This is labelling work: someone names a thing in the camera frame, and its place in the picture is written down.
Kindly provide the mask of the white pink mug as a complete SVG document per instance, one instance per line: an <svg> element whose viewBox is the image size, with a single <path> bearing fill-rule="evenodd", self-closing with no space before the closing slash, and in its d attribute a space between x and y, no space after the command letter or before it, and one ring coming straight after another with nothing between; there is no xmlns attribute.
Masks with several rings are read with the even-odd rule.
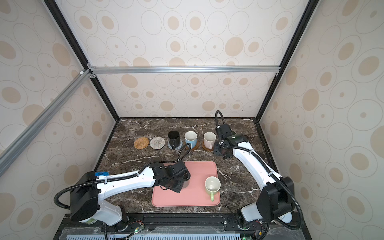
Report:
<svg viewBox="0 0 384 240"><path fill-rule="evenodd" d="M216 141L216 134L213 132L206 132L204 134L204 141L203 142L215 142Z"/></svg>

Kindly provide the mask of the blue mug white inside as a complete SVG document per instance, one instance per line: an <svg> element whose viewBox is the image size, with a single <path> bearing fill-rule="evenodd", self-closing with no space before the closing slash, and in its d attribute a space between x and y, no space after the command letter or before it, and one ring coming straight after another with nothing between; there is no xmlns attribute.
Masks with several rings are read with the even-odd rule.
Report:
<svg viewBox="0 0 384 240"><path fill-rule="evenodd" d="M194 131L188 131L184 135L186 144L188 143L191 144L191 147L190 147L191 150L195 148L197 145L197 137L198 137L197 133L195 133Z"/></svg>

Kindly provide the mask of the light grey woven coaster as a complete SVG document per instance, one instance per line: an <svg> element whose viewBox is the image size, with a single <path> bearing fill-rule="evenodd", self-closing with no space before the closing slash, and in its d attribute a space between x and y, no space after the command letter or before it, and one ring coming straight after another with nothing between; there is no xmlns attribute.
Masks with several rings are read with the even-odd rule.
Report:
<svg viewBox="0 0 384 240"><path fill-rule="evenodd" d="M161 137L155 137L150 141L150 147L154 150L160 150L165 146L165 139Z"/></svg>

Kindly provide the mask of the light green mug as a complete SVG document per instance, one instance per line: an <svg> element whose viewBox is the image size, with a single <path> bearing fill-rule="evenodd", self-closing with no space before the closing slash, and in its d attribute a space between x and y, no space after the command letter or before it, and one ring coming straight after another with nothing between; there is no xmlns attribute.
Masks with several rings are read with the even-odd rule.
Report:
<svg viewBox="0 0 384 240"><path fill-rule="evenodd" d="M205 180L205 189L212 202L215 200L215 194L219 192L220 188L221 188L221 182L218 178L208 177Z"/></svg>

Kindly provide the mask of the black mug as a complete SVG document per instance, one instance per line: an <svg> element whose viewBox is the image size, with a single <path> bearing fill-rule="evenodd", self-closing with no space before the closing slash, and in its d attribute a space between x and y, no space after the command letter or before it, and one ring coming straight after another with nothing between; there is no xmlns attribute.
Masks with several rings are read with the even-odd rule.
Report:
<svg viewBox="0 0 384 240"><path fill-rule="evenodd" d="M178 131L170 131L168 133L168 139L173 148L178 146L181 142L180 133Z"/></svg>

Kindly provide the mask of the woven tan round coaster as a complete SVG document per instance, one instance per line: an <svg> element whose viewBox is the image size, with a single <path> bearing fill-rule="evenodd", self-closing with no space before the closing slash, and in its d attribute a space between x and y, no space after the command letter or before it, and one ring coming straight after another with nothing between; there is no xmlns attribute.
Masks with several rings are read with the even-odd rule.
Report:
<svg viewBox="0 0 384 240"><path fill-rule="evenodd" d="M150 144L150 141L146 137L141 137L135 140L134 147L138 150L145 149Z"/></svg>

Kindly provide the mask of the grey mug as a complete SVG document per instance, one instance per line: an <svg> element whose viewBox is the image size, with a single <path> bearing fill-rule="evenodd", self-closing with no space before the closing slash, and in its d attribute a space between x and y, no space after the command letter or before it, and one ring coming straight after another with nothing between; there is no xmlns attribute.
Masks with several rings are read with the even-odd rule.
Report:
<svg viewBox="0 0 384 240"><path fill-rule="evenodd" d="M182 189L187 188L187 187L189 186L189 184L190 184L190 180L183 182L183 187L182 187Z"/></svg>

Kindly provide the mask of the brown wooden coaster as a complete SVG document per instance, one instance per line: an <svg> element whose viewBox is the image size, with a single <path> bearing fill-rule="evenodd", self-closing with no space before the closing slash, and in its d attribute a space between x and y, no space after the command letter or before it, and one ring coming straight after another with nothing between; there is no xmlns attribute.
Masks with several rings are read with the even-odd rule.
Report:
<svg viewBox="0 0 384 240"><path fill-rule="evenodd" d="M185 146L186 146L185 149L186 149L186 150L190 150L190 151L195 151L195 150L197 150L197 149L199 148L199 146L200 146L200 142L197 141L195 147L192 148L192 149L189 147L189 145L190 145L189 143L188 143L188 144L185 144Z"/></svg>
<svg viewBox="0 0 384 240"><path fill-rule="evenodd" d="M215 143L216 142L203 142L202 148L207 152L212 152L215 148Z"/></svg>

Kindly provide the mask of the blue grey round coaster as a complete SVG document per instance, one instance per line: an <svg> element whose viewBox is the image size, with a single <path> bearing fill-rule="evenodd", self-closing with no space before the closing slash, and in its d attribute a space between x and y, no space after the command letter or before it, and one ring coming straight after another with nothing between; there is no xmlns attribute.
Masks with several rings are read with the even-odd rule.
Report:
<svg viewBox="0 0 384 240"><path fill-rule="evenodd" d="M170 144L170 142L168 142L168 147L171 149L171 150L179 150L179 149L181 149L182 148L182 146L183 146L183 142L180 142L180 144L178 145L178 146L176 146L175 148L173 148L172 146L171 146L171 144Z"/></svg>

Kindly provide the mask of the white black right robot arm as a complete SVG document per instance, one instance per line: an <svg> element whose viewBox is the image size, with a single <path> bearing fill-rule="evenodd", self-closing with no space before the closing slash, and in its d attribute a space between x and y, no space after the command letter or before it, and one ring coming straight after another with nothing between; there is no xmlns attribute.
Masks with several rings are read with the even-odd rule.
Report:
<svg viewBox="0 0 384 240"><path fill-rule="evenodd" d="M224 159L237 158L251 173L261 193L257 201L238 210L240 228L248 228L253 221L275 222L298 231L305 225L304 215L295 198L295 186L291 178L283 178L269 167L253 149L247 136L237 134L225 122L221 111L215 112L218 140L214 155Z"/></svg>

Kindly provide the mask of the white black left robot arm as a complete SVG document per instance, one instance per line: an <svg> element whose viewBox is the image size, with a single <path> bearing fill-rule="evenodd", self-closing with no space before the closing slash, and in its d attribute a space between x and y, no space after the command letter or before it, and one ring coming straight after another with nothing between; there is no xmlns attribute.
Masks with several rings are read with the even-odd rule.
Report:
<svg viewBox="0 0 384 240"><path fill-rule="evenodd" d="M71 221L91 225L97 221L107 226L127 225L128 217L123 207L106 199L114 195L142 188L160 187L180 193L191 174L179 154L173 162L152 162L139 171L119 175L85 173L77 184L59 191L54 196L56 206L70 210Z"/></svg>

